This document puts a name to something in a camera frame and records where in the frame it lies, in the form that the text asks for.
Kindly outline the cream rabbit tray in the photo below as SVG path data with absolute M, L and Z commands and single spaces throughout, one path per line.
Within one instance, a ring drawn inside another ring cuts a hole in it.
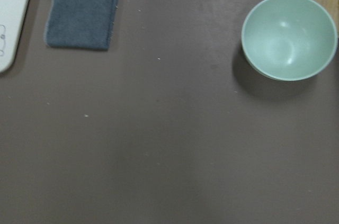
M 29 0 L 1 0 L 1 73 L 12 65 Z

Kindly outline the grey folded cloth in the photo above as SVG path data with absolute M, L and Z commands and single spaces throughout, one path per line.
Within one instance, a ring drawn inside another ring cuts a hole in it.
M 51 0 L 44 41 L 53 48 L 108 50 L 119 0 Z

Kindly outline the mint green bowl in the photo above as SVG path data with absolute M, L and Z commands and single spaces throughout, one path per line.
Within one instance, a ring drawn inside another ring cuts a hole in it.
M 291 82 L 316 76 L 329 65 L 338 34 L 330 14 L 313 0 L 263 0 L 246 16 L 241 43 L 259 74 Z

